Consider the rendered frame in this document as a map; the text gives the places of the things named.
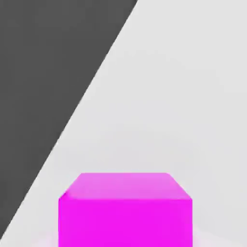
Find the small magenta cube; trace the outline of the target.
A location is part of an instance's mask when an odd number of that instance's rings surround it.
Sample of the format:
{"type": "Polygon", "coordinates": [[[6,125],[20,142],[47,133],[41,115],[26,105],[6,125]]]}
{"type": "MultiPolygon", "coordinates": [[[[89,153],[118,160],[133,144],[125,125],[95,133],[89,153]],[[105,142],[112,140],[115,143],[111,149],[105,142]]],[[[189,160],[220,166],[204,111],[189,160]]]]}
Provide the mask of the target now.
{"type": "Polygon", "coordinates": [[[192,198],[168,173],[82,173],[58,200],[58,247],[193,247],[192,198]]]}

